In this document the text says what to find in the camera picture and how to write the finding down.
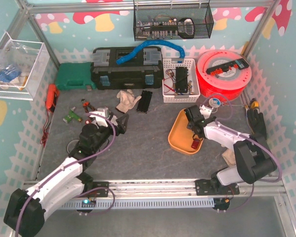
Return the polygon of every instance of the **red spool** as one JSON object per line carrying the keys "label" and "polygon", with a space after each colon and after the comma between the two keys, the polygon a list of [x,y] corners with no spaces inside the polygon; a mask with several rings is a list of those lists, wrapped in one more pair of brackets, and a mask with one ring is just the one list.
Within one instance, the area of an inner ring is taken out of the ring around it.
{"label": "red spool", "polygon": [[[204,53],[197,62],[196,74],[200,92],[208,97],[214,93],[223,94],[228,100],[236,99],[247,86],[251,79],[251,68],[243,70],[232,68],[227,73],[218,74],[218,77],[208,75],[206,70],[241,58],[237,53],[227,50],[211,50]],[[221,96],[215,96],[220,101],[226,101]]]}

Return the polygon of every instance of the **clear acrylic box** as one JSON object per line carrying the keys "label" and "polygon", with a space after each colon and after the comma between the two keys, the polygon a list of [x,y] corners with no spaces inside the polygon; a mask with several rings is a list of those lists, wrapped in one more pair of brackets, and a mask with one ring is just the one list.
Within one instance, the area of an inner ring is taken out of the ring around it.
{"label": "clear acrylic box", "polygon": [[[15,54],[15,50],[10,50],[19,44],[28,47],[26,52],[18,52]],[[26,71],[27,80],[19,84],[0,82],[0,98],[34,100],[50,58],[45,44],[42,42],[22,41],[10,38],[3,50],[4,54],[12,58],[13,62],[21,68],[22,71]]]}

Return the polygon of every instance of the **white plastic basket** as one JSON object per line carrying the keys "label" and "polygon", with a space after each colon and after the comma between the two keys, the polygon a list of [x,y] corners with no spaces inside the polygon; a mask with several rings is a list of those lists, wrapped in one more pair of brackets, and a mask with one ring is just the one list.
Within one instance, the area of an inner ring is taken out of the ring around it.
{"label": "white plastic basket", "polygon": [[[183,93],[176,94],[171,91],[168,87],[172,88],[172,80],[167,79],[169,76],[166,74],[168,69],[172,69],[174,74],[176,73],[176,67],[187,67],[187,81],[191,81],[193,94]],[[200,96],[200,91],[198,87],[198,80],[196,75],[195,60],[193,58],[163,58],[163,73],[166,80],[162,81],[162,94],[164,103],[193,103],[196,102],[197,98]]]}
{"label": "white plastic basket", "polygon": [[[6,50],[8,53],[9,48],[14,46],[15,42],[29,47],[26,54],[20,55],[23,59],[20,67],[27,68],[29,72],[28,78],[24,84],[20,85],[0,83],[0,98],[34,100],[50,56],[45,44],[42,42],[14,40],[11,37],[3,50]],[[15,59],[15,63],[17,65],[19,64],[17,58]]]}

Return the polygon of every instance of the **orange tray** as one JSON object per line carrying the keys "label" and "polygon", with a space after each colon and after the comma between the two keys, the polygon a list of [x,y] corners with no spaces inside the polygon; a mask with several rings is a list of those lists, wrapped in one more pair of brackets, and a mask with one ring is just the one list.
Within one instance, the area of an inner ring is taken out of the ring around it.
{"label": "orange tray", "polygon": [[191,145],[194,133],[186,128],[187,124],[188,120],[184,110],[181,110],[169,133],[168,142],[173,150],[185,155],[193,155],[201,149],[203,139],[201,139],[198,148],[193,149]]}

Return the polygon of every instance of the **gray mat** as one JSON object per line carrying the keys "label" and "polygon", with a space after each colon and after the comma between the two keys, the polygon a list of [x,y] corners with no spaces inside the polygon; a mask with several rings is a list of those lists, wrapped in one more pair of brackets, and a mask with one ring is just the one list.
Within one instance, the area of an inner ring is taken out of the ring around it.
{"label": "gray mat", "polygon": [[[110,150],[98,156],[86,172],[95,179],[209,178],[213,172],[226,167],[221,156],[226,148],[214,141],[205,140],[200,152],[192,156],[172,150],[168,135],[173,123],[180,110],[193,104],[163,103],[161,89],[150,91],[153,91],[153,95],[148,113],[137,113],[137,105],[129,111],[127,132],[118,136]],[[139,89],[134,90],[135,95],[141,92]],[[75,120],[69,124],[63,122],[69,109],[76,106],[77,114],[86,119],[81,105],[81,99],[84,98],[96,108],[109,107],[119,117],[122,114],[115,110],[119,103],[117,93],[118,90],[61,91],[38,174],[39,180],[64,161],[67,144],[78,138],[84,125]],[[203,100],[204,97],[200,97],[197,104]],[[241,104],[239,99],[232,103]],[[250,132],[243,108],[234,106],[233,110],[232,120],[224,122],[224,125]],[[229,113],[230,107],[225,106],[220,107],[215,115],[228,117]]]}

